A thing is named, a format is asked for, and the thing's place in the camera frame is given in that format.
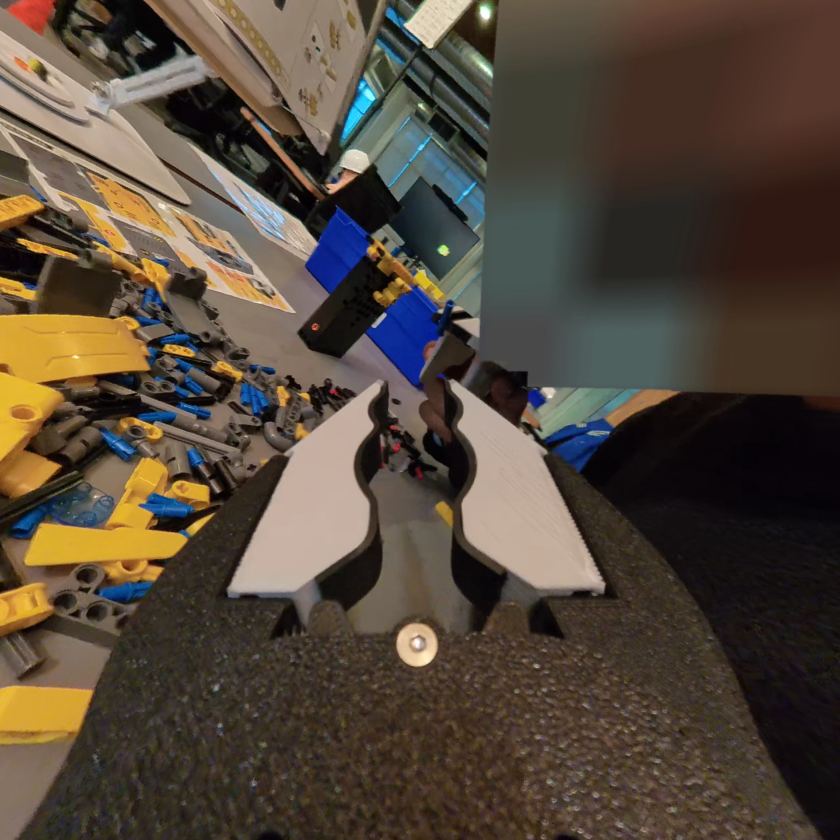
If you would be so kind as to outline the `white book stand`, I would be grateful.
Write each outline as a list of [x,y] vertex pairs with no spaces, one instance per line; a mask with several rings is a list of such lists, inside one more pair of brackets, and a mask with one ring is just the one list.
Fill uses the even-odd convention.
[[99,110],[93,91],[42,60],[56,72],[73,98],[84,107],[89,122],[78,124],[64,119],[16,91],[2,79],[1,106],[4,112],[176,204],[184,207],[191,205],[191,198],[170,170],[122,115],[115,110]]

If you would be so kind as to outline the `open instruction booklet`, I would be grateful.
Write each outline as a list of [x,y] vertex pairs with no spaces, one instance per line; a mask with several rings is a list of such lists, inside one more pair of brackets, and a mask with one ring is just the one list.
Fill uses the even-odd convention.
[[328,155],[386,1],[148,1],[270,129]]

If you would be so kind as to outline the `person's right hand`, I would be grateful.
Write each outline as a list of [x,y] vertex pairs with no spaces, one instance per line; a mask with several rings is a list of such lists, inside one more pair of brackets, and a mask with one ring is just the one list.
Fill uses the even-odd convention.
[[422,440],[425,453],[442,466],[450,467],[452,462],[450,447],[453,437],[445,420],[443,404],[428,395],[421,402],[418,412],[426,425]]

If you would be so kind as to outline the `metal air duct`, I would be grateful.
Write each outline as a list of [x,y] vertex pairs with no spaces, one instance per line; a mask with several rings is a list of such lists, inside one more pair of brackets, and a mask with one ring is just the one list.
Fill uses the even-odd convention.
[[377,40],[405,78],[463,133],[486,148],[490,135],[493,68],[489,60],[451,31],[427,48],[406,30],[419,2],[391,2]]

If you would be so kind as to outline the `white hanging sign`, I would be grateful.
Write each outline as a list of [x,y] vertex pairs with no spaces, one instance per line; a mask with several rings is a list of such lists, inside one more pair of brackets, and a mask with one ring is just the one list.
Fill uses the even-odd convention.
[[407,16],[405,31],[427,49],[435,49],[474,1],[423,1]]

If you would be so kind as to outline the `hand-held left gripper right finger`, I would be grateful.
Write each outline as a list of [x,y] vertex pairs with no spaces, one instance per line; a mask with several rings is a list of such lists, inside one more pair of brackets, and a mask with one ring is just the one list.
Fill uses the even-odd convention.
[[606,579],[551,471],[553,458],[463,385],[445,385],[453,579],[483,618],[606,596]]

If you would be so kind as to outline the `blue striped jacket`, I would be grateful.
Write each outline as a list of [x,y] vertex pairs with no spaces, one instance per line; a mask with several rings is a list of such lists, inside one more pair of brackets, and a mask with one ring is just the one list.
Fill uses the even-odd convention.
[[572,423],[547,436],[543,444],[550,452],[556,452],[566,459],[588,458],[597,450],[603,440],[611,436],[614,426],[604,418]]

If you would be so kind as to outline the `yellow printed sheet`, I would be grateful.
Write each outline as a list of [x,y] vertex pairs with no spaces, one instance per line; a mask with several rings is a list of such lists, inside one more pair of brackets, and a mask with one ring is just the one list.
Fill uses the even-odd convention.
[[26,159],[36,191],[84,216],[90,236],[112,252],[170,273],[198,268],[209,290],[294,312],[232,234],[187,207],[15,122],[2,120],[2,140]]

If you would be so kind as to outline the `blue storage bin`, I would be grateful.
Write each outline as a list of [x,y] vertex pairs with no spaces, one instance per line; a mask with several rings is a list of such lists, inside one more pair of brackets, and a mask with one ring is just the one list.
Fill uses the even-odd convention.
[[[328,292],[334,292],[368,248],[362,229],[343,211],[338,211],[320,237],[306,268]],[[371,322],[365,335],[416,388],[424,367],[424,348],[437,340],[433,316],[443,299],[429,296],[432,283],[421,285],[388,308],[383,320]]]

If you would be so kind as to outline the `yellow brick assembly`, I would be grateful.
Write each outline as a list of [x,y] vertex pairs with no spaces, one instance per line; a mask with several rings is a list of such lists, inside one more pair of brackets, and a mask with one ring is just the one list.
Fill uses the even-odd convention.
[[378,304],[387,309],[414,289],[419,289],[438,308],[444,306],[444,293],[423,270],[409,269],[405,263],[387,251],[379,240],[371,237],[368,239],[366,256],[385,280],[383,289],[372,292],[373,299]]

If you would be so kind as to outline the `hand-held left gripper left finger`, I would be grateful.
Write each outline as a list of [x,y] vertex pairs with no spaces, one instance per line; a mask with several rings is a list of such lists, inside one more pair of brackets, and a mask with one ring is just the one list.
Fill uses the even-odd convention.
[[382,572],[371,481],[382,467],[389,388],[379,380],[290,451],[226,594],[285,599],[303,625],[313,607],[348,611]]

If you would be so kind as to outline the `dark wall monitor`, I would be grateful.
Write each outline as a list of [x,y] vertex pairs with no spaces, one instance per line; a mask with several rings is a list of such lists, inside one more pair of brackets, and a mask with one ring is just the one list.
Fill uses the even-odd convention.
[[437,279],[478,246],[480,236],[464,211],[441,187],[419,176],[399,200],[401,209],[388,224],[405,252]]

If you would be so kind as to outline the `white oval tray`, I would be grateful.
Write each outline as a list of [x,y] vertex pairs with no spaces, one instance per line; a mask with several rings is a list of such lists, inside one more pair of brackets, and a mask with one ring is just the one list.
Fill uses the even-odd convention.
[[1,77],[13,89],[74,123],[89,122],[88,112],[70,94],[56,72],[31,50],[1,36]]

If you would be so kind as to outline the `black tall block stand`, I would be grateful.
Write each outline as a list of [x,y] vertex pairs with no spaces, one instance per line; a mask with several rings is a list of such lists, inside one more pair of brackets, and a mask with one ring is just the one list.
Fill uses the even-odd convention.
[[342,358],[395,300],[389,290],[399,277],[387,254],[365,255],[297,332],[316,353]]

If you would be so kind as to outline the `person's right forearm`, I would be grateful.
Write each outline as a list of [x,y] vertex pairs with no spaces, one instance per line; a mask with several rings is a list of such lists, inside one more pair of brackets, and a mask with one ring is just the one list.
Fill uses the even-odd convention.
[[692,594],[786,783],[838,838],[838,397],[679,393],[581,473]]

